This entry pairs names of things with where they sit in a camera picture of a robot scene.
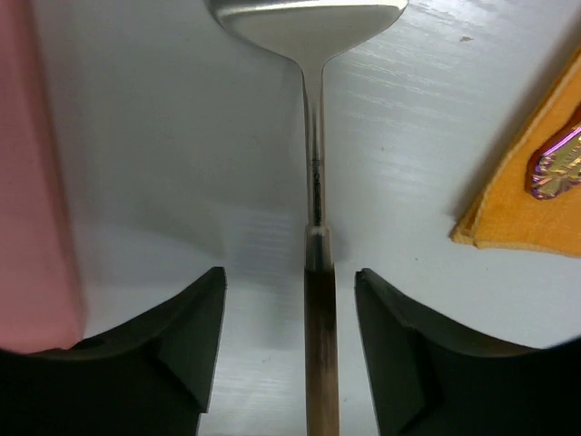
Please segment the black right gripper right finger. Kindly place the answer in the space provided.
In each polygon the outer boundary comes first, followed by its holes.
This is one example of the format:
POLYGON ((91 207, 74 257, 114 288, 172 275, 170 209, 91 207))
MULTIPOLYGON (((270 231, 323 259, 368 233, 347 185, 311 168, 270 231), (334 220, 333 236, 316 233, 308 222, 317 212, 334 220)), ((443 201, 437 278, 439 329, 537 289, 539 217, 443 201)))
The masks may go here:
POLYGON ((381 435, 577 435, 580 341, 530 348, 478 332, 371 269, 355 275, 381 435))

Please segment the steel cake server wooden handle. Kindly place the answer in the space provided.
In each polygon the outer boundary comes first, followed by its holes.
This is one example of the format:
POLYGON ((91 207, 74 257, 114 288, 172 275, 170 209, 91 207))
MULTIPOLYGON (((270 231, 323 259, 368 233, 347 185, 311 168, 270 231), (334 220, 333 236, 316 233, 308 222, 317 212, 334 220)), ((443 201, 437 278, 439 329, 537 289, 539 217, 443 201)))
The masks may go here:
POLYGON ((227 33, 282 56, 300 69, 308 218, 304 329, 306 431, 340 432, 336 273, 325 201, 323 71, 333 58, 390 28, 405 1, 209 1, 227 33))

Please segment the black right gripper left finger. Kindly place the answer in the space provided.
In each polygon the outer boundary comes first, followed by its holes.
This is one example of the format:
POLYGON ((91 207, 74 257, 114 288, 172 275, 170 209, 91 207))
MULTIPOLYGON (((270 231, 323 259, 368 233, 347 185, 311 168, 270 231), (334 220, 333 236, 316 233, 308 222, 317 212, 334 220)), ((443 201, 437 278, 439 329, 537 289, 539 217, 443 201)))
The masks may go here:
POLYGON ((1 352, 4 435, 194 435, 208 411, 226 274, 69 350, 1 352))

